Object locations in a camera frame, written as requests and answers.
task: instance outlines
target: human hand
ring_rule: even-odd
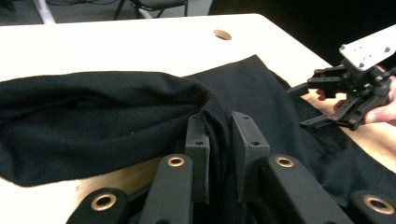
[[[396,77],[389,77],[391,80],[389,88],[389,103],[367,112],[364,116],[365,123],[387,122],[396,126]],[[320,101],[326,100],[323,90],[317,90]],[[341,100],[334,105],[334,110],[340,108],[346,100]]]

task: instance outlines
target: chair leg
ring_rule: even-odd
[[[140,13],[139,13],[139,5],[137,3],[134,4],[134,14],[136,15],[136,19],[140,19]]]
[[[157,15],[156,18],[160,18],[164,11],[165,11],[165,9],[161,10],[161,11],[158,13],[158,15]]]
[[[185,1],[185,6],[184,6],[184,16],[187,17],[188,11],[189,11],[189,0]]]
[[[114,14],[114,20],[116,21],[120,15],[121,9],[125,3],[125,0],[120,0],[119,5],[117,6],[116,13]]]

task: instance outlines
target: white plastic bracket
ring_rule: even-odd
[[[396,51],[396,25],[342,45],[340,53],[359,71],[384,61]]]

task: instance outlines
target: black garment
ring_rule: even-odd
[[[250,115],[271,146],[271,154],[299,160],[341,205],[357,189],[396,198],[396,174],[368,156],[337,126],[320,133],[300,127],[320,115],[313,106],[286,94],[290,87],[253,56],[191,78],[202,81],[232,111]]]
[[[166,155],[185,139],[188,117],[200,110],[219,177],[228,157],[231,115],[196,81],[161,73],[94,72],[2,82],[0,175],[33,186]]]
[[[9,11],[15,12],[14,3],[12,2],[12,0],[0,0],[0,9],[2,7]]]
[[[211,211],[219,216],[212,223],[254,223],[246,205],[236,202],[234,110],[253,117],[272,154],[301,161],[341,205],[357,189],[396,198],[396,175],[338,127],[310,133],[299,126],[319,112],[301,99],[291,100],[288,87],[257,56],[187,78],[92,72],[2,82],[0,175],[32,186],[169,154],[185,138],[188,116],[202,111],[211,141]]]

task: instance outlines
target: table surface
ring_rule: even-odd
[[[183,77],[256,54],[295,86],[306,82],[315,69],[329,67],[256,14],[4,26],[0,27],[0,45],[0,81],[114,70],[161,71]],[[326,114],[332,113],[336,101],[319,102],[313,92],[304,98]],[[356,132],[343,131],[396,172],[395,127],[382,123],[361,126]],[[0,179],[0,223],[65,223],[92,190],[116,187],[131,192],[141,188],[152,179],[158,160],[107,175],[34,188],[21,188]]]

